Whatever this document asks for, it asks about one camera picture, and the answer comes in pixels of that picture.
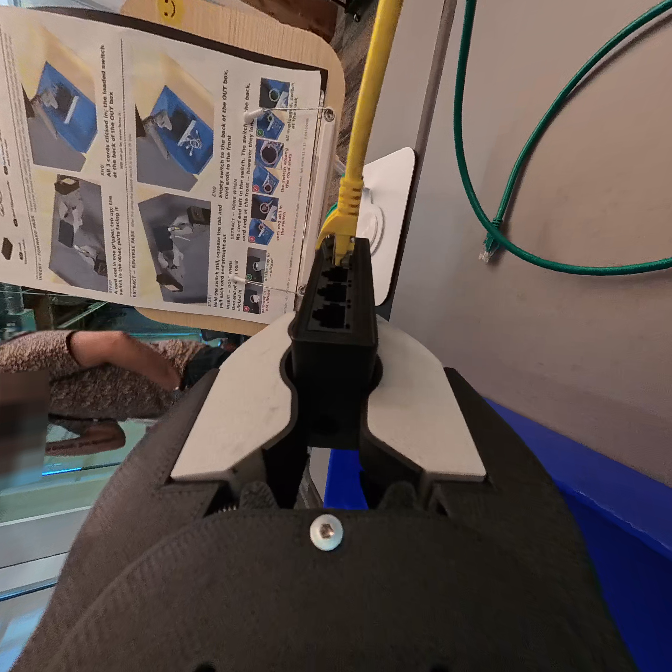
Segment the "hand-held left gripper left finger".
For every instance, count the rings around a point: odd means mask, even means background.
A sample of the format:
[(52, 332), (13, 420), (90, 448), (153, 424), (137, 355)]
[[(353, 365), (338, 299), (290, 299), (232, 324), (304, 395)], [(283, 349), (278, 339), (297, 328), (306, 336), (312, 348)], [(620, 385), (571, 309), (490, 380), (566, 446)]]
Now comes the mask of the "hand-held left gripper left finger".
[(307, 465), (307, 430), (290, 379), (290, 325), (282, 315), (220, 367), (176, 459), (178, 483), (219, 482), (239, 499), (265, 482), (280, 508), (296, 505)]

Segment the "wooden instruction board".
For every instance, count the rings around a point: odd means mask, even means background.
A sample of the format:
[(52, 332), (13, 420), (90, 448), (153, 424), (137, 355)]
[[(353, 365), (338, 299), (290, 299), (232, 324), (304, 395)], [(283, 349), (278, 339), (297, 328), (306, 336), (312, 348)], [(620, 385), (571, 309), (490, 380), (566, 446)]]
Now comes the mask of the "wooden instruction board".
[(293, 313), (344, 82), (259, 12), (2, 1), (1, 281), (250, 335)]

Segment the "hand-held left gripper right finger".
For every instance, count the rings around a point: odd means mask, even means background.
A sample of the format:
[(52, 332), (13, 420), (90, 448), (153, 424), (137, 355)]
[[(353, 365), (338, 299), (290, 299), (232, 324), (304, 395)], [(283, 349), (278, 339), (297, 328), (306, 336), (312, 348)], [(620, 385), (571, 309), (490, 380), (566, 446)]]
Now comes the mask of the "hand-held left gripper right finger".
[(440, 360), (388, 321), (377, 325), (358, 448), (365, 494), (381, 499), (393, 484), (409, 483), (426, 504), (437, 485), (484, 483), (486, 469)]

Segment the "black ethernet switch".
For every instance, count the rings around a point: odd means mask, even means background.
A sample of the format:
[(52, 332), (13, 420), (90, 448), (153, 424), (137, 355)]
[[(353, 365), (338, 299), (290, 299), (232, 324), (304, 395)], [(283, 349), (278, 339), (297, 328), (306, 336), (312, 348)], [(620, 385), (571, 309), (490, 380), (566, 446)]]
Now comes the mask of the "black ethernet switch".
[(342, 265), (333, 263), (333, 248), (328, 237), (315, 253), (290, 324), (290, 378), (308, 445), (356, 450), (365, 402), (380, 372), (370, 242), (355, 238)]

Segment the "blue plastic bin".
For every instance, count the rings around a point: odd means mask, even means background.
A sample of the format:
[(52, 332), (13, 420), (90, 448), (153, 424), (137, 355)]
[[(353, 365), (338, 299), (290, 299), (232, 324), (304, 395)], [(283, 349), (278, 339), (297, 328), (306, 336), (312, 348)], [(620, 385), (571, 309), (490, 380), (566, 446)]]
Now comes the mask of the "blue plastic bin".
[(447, 484), (436, 508), (570, 588), (591, 560), (601, 593), (642, 671), (671, 670), (671, 488), (468, 386), (456, 390), (484, 484)]

